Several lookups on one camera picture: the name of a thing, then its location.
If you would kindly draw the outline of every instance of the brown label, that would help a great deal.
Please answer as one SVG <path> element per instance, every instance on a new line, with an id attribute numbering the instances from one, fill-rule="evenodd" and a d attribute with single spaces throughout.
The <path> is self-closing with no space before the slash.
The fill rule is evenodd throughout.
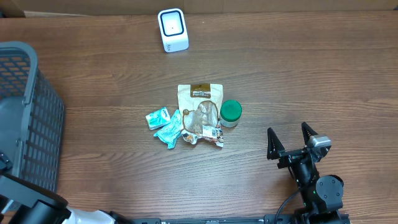
<path id="1" fill-rule="evenodd" d="M 191 97 L 202 97 L 202 98 L 209 98 L 210 95 L 210 84 L 209 83 L 202 83 L 191 85 Z"/>

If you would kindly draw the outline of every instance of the crumpled plastic bag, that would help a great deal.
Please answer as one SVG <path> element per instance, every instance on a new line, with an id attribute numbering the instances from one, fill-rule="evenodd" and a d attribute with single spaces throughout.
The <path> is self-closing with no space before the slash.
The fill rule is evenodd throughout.
<path id="1" fill-rule="evenodd" d="M 154 137 L 167 144 L 167 149 L 174 149 L 178 138 L 181 136 L 182 117 L 179 110 L 176 110 L 169 124 L 158 130 Z"/>

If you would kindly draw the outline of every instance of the gray plastic basket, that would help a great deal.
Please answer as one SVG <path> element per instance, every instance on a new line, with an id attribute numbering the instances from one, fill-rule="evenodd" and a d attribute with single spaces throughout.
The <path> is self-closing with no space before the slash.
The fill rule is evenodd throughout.
<path id="1" fill-rule="evenodd" d="M 35 50 L 23 42 L 0 43 L 0 151 L 12 175 L 57 189 L 65 108 L 43 77 Z"/>

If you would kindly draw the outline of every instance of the cardboard box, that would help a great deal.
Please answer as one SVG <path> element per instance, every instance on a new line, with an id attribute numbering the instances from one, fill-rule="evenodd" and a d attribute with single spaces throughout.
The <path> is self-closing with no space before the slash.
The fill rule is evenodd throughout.
<path id="1" fill-rule="evenodd" d="M 24 12 L 12 0 L 0 0 L 0 10 L 7 17 L 25 17 Z"/>
<path id="2" fill-rule="evenodd" d="M 157 14 L 177 7 L 186 14 L 222 12 L 292 12 L 393 10 L 398 0 L 5 0 L 30 12 L 60 14 Z"/>

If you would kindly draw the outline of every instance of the wood grain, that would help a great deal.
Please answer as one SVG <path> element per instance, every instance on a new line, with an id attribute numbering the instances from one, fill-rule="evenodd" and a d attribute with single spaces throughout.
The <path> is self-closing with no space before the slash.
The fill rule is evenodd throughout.
<path id="1" fill-rule="evenodd" d="M 223 13 L 225 0 L 184 0 L 184 14 Z"/>
<path id="2" fill-rule="evenodd" d="M 296 188 L 266 160 L 266 129 L 302 147 L 306 121 L 333 140 L 317 164 L 346 183 L 352 223 L 398 222 L 398 14 L 186 16 L 190 48 L 165 54 L 156 16 L 1 19 L 0 41 L 30 43 L 65 100 L 58 193 L 128 217 L 275 213 Z M 243 106 L 222 150 L 170 151 L 144 115 L 177 109 L 180 83 L 220 83 Z M 301 206 L 297 198 L 285 212 Z"/>

